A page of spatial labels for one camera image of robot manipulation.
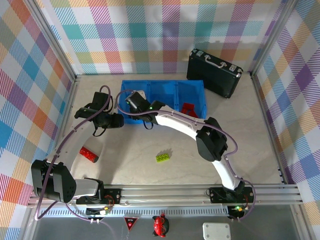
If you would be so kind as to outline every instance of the green lego brick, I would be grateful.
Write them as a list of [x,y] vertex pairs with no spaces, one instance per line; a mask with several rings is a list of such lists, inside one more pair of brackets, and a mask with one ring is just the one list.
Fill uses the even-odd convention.
[[155,159],[156,159],[157,163],[159,163],[159,162],[163,162],[165,160],[170,159],[170,157],[169,157],[168,153],[164,153],[164,154],[156,156]]

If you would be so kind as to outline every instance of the colorful checkered pattern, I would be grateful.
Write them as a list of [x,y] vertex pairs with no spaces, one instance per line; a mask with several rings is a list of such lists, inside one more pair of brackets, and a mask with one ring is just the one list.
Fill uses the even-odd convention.
[[184,73],[193,48],[248,70],[280,3],[38,0],[79,74]]
[[273,138],[320,239],[320,1],[300,0],[258,72]]
[[278,21],[279,17],[280,17],[280,14],[282,12],[282,10],[284,9],[286,3],[288,2],[288,0],[281,0],[281,3],[278,7],[278,9],[276,10],[273,18],[272,18],[272,21],[267,29],[267,31],[265,32],[264,36],[263,36],[263,39],[259,45],[259,48],[258,50],[256,51],[255,55],[254,55],[254,58],[253,58],[253,61],[251,62],[250,64],[250,67],[248,69],[249,72],[252,72],[254,70],[254,67],[257,63],[257,60],[258,60],[258,57],[260,56],[260,54],[262,53],[262,51],[264,50],[264,47],[267,43],[267,40],[269,39],[269,36],[270,36],[270,33],[273,31],[274,29],[274,26],[276,24],[276,22]]
[[0,1],[0,240],[18,237],[30,166],[54,147],[71,80],[22,0]]

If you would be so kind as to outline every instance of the metal bracket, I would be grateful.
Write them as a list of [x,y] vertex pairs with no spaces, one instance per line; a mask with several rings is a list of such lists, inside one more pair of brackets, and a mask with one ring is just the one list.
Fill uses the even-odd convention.
[[223,187],[210,187],[208,192],[210,196],[210,202],[212,204],[245,204],[247,202],[254,202],[254,194],[250,186],[244,187],[242,193],[238,196],[235,196],[236,200],[230,199]]
[[76,204],[78,205],[119,205],[121,200],[121,189],[120,188],[105,188],[104,189],[104,198],[102,200],[95,199],[90,196],[82,196],[76,200]]

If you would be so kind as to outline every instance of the blue storage bin compartment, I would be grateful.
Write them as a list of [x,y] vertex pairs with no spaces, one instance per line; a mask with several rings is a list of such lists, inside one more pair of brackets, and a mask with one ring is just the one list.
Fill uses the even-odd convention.
[[205,87],[202,80],[178,81],[178,111],[182,111],[184,103],[194,104],[194,111],[200,119],[207,115]]
[[[205,88],[202,80],[123,80],[123,90],[143,90],[146,99],[152,103],[159,101],[170,108],[181,112],[183,104],[194,104],[194,111],[200,119],[205,119],[207,105]],[[119,105],[126,112],[130,111],[125,99],[130,95],[125,92],[119,97]],[[142,124],[142,120],[133,120],[130,116],[123,114],[125,124]]]

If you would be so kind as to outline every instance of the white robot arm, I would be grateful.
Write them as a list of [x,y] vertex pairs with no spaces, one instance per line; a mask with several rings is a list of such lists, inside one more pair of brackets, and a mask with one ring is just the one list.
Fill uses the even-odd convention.
[[[45,198],[63,203],[68,203],[72,198],[82,196],[91,196],[98,201],[103,200],[105,190],[102,181],[91,178],[74,179],[70,174],[72,164],[78,152],[97,128],[120,128],[124,124],[124,119],[121,114],[109,114],[106,111],[102,111],[92,118],[92,120],[85,122],[75,130],[75,126],[78,126],[83,119],[92,116],[97,109],[103,106],[104,102],[106,102],[106,96],[102,96],[103,94],[107,95],[106,93],[96,92],[91,106],[88,104],[77,111],[75,115],[76,119],[70,129],[70,131],[74,131],[74,133],[70,137],[68,137],[67,134],[66,137],[60,141],[60,143],[64,142],[64,144],[62,144],[63,147],[60,149],[59,155],[56,158],[57,149],[52,151],[45,160],[36,160],[32,164],[33,187],[34,193],[37,196],[40,196],[43,190],[44,178],[48,171],[49,164],[55,158],[44,191]],[[102,103],[93,107],[94,103],[98,103],[99,101],[102,101]],[[177,112],[158,101],[150,104],[136,91],[126,98],[126,102],[130,106],[130,115],[134,115],[132,116],[133,119],[167,126],[193,138],[196,141],[199,154],[205,160],[212,162],[217,170],[225,191],[229,191],[233,195],[241,193],[244,182],[234,175],[228,167],[226,159],[222,157],[228,148],[226,143],[227,138],[220,131],[215,130],[221,129],[221,127],[214,118],[210,117],[207,120],[194,118]]]

